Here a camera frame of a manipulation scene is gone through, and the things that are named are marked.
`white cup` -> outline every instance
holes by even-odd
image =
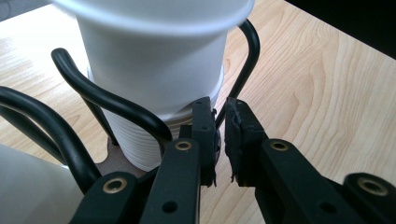
[[[142,105],[170,127],[191,122],[191,102],[223,80],[227,31],[243,22],[254,0],[53,0],[76,14],[91,81]],[[125,157],[148,171],[161,162],[157,142],[105,111]]]

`light wood surface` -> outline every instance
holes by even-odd
[[[262,42],[259,63],[240,95],[268,135],[292,142],[325,176],[378,175],[396,185],[396,62],[281,0],[258,0],[249,16]],[[74,18],[54,6],[0,23],[0,85],[35,97],[65,118],[95,161],[106,157],[106,135],[50,58],[67,49],[80,71],[87,58]],[[247,56],[235,29],[224,57],[219,103]],[[0,144],[55,162],[0,118]],[[228,158],[218,186],[202,188],[201,223],[263,223],[254,189],[231,182]]]

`screw hole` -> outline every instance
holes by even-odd
[[[103,191],[106,193],[117,193],[125,189],[127,181],[122,177],[116,177],[108,180],[103,185]]]
[[[174,213],[177,210],[177,203],[175,202],[167,202],[163,204],[163,211],[165,213]]]
[[[175,144],[175,148],[178,150],[189,150],[192,147],[191,143],[189,142],[178,142]]]
[[[387,188],[372,179],[361,177],[358,179],[358,185],[361,189],[364,189],[374,195],[386,196],[388,194]]]
[[[278,150],[278,151],[286,151],[289,147],[281,142],[272,142],[271,148]]]
[[[331,203],[321,203],[319,205],[319,207],[320,207],[321,210],[323,210],[323,211],[325,211],[327,213],[330,213],[330,214],[336,214],[337,213],[337,208],[334,205],[332,205]]]

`brass screw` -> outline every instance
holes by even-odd
[[[386,196],[389,193],[387,188],[372,179],[361,177],[358,179],[358,185],[361,189],[377,196]]]
[[[122,177],[112,178],[103,185],[103,191],[109,194],[118,193],[125,189],[126,185],[126,179]]]
[[[278,151],[286,151],[289,147],[281,142],[271,142],[271,148],[278,150]]]
[[[189,150],[192,147],[192,144],[187,141],[178,142],[175,144],[175,148],[178,150]]]

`black metal wire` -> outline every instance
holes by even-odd
[[[99,106],[97,106],[97,105],[91,103],[89,100],[85,99],[84,97],[82,97],[82,100],[85,102],[87,107],[91,110],[93,115],[96,117],[96,120],[99,122],[99,124],[105,130],[107,136],[111,139],[111,143],[114,146],[118,146],[119,142],[117,141],[116,135],[114,135],[113,131],[111,130],[110,125],[108,124],[107,119],[105,117],[105,114],[103,113],[103,110]]]
[[[248,81],[248,78],[253,71],[254,67],[256,66],[257,61],[259,60],[260,56],[260,39],[259,35],[257,34],[256,29],[251,24],[249,20],[246,20],[242,23],[239,28],[244,33],[247,44],[248,44],[248,55],[247,60],[245,61],[244,66],[242,67],[241,72],[239,73],[238,78],[236,79],[235,83],[233,84],[233,88],[231,89],[228,97],[236,98],[241,90],[244,88],[245,83]],[[219,129],[221,123],[224,121],[225,118],[225,104],[221,108],[218,117],[216,118],[216,128]]]
[[[59,148],[64,160],[85,194],[101,177],[81,140],[55,111],[47,105],[18,91],[0,87],[0,105],[17,111],[39,124]]]
[[[36,142],[39,146],[44,148],[56,160],[62,164],[66,164],[61,151],[56,147],[52,139],[26,116],[1,105],[0,116],[2,116],[22,133],[26,134],[26,136]]]
[[[78,71],[67,50],[55,49],[51,56],[64,80],[84,99],[143,128],[157,140],[163,155],[172,134],[161,119],[144,107],[94,85]]]

